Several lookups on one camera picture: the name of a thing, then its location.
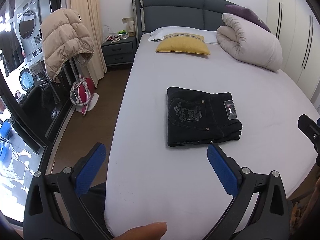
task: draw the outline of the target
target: black jeans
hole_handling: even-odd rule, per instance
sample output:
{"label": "black jeans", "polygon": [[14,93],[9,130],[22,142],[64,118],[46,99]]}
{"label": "black jeans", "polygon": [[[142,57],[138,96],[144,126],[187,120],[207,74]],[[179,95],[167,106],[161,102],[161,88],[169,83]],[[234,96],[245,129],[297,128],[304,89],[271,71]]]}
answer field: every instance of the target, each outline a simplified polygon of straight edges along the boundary
{"label": "black jeans", "polygon": [[209,94],[170,87],[168,146],[239,140],[242,129],[231,93]]}

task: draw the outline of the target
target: mattress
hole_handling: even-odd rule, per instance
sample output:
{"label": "mattress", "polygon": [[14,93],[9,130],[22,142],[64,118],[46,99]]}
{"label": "mattress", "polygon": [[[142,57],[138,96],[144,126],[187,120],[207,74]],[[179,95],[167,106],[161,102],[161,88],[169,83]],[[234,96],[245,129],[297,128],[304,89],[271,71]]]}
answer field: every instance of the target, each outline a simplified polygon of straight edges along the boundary
{"label": "mattress", "polygon": [[[243,129],[239,141],[219,144],[240,167],[279,171],[286,195],[305,179],[317,156],[298,129],[302,114],[316,109],[282,71],[242,63],[218,44],[209,56],[156,53],[144,34],[129,76],[113,137],[107,175],[105,222],[114,236],[166,221],[163,240],[202,239],[232,196],[207,160],[207,145],[167,146],[168,87],[231,92]],[[257,194],[240,223],[249,219]]]}

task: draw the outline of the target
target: back pocket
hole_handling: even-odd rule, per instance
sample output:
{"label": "back pocket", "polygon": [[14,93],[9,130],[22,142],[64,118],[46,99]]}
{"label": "back pocket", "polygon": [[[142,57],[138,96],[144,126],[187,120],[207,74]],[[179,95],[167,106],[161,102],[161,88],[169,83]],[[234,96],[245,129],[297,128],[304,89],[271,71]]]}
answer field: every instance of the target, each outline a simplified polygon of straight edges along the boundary
{"label": "back pocket", "polygon": [[168,107],[168,118],[173,125],[185,128],[206,130],[205,103],[189,102],[181,98],[173,98]]}

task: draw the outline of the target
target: brown floor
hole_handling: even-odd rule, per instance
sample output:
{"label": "brown floor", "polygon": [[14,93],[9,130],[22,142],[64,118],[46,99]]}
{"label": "brown floor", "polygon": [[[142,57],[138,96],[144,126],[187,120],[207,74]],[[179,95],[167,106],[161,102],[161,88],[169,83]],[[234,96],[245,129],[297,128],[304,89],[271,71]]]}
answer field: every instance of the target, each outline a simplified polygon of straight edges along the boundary
{"label": "brown floor", "polygon": [[[130,69],[130,66],[127,66],[106,73],[105,77],[99,81],[96,90],[99,94],[99,100],[94,109],[89,111],[85,117],[79,112],[74,112],[59,144],[52,173],[60,172],[66,166],[72,167],[80,157],[89,152],[96,142],[101,142],[107,148],[107,158],[92,185],[106,181],[113,133]],[[319,171],[319,167],[314,166],[289,199],[312,189],[317,181],[316,174]],[[57,201],[69,225],[68,213],[59,194],[57,194]]]}

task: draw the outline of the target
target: metal bolt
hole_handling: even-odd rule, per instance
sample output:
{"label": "metal bolt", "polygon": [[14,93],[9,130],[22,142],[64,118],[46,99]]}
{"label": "metal bolt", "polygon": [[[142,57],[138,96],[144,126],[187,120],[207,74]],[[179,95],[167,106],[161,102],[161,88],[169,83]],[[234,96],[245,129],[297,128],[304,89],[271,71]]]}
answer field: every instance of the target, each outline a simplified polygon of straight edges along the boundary
{"label": "metal bolt", "polygon": [[41,171],[36,171],[35,174],[34,174],[34,176],[35,176],[36,178],[40,177],[40,176],[41,176]]}
{"label": "metal bolt", "polygon": [[244,174],[249,174],[249,173],[250,173],[250,169],[247,168],[247,167],[244,167],[244,168],[242,168],[242,172],[243,172]]}
{"label": "metal bolt", "polygon": [[273,172],[272,172],[272,175],[275,176],[275,177],[279,177],[279,172],[273,171]]}
{"label": "metal bolt", "polygon": [[72,171],[72,169],[70,167],[66,167],[63,169],[63,173],[65,174],[69,174]]}

